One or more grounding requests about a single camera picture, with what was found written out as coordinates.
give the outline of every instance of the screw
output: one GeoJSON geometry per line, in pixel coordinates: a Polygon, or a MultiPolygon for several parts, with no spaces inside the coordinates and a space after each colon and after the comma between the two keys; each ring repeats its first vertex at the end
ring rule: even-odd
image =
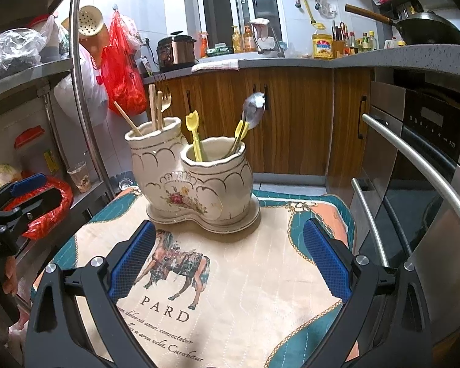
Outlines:
{"type": "Polygon", "coordinates": [[[55,263],[50,263],[46,266],[46,272],[48,274],[51,274],[52,272],[54,272],[56,270],[56,264],[55,263]]]}
{"type": "Polygon", "coordinates": [[[363,255],[356,256],[356,263],[359,265],[367,265],[370,262],[370,259],[363,255]]]}
{"type": "Polygon", "coordinates": [[[90,260],[90,265],[93,267],[99,267],[102,263],[104,263],[104,259],[100,256],[94,257],[92,260],[90,260]]]}
{"type": "Polygon", "coordinates": [[[411,262],[405,262],[404,263],[404,268],[407,271],[414,271],[414,264],[412,264],[411,262]]]}

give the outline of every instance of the power cord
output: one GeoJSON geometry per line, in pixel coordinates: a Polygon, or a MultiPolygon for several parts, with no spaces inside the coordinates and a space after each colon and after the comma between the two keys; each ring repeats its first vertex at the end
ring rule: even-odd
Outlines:
{"type": "Polygon", "coordinates": [[[151,54],[151,58],[153,60],[153,63],[160,68],[160,65],[158,65],[158,62],[155,60],[155,56],[153,56],[153,51],[151,50],[151,47],[150,47],[150,39],[149,38],[145,39],[145,44],[147,45],[148,49],[150,50],[150,54],[151,54]]]}

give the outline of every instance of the plastic cup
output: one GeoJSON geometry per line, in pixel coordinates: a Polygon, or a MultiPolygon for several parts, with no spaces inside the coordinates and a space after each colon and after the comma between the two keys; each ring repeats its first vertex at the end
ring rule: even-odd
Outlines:
{"type": "Polygon", "coordinates": [[[67,172],[81,193],[87,192],[92,187],[86,162],[78,163],[67,172]]]}

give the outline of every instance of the gray countertop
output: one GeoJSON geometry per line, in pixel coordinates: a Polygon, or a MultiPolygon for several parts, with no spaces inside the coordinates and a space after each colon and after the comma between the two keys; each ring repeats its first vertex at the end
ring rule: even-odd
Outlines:
{"type": "MultiPolygon", "coordinates": [[[[222,56],[222,59],[231,58],[231,55],[222,56]]],[[[239,67],[397,67],[460,76],[460,45],[409,45],[371,51],[331,61],[306,58],[253,58],[240,60],[239,67]]],[[[167,79],[173,79],[191,74],[191,68],[188,67],[166,72],[165,76],[167,79]]],[[[153,76],[143,79],[144,84],[153,83],[153,81],[153,76]]]]}

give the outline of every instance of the scissors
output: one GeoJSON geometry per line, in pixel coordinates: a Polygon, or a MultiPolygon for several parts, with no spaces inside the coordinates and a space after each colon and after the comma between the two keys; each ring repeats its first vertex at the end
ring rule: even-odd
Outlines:
{"type": "Polygon", "coordinates": [[[341,26],[341,33],[342,33],[343,39],[345,40],[346,37],[348,36],[348,27],[346,26],[344,22],[341,22],[340,26],[341,26]]]}

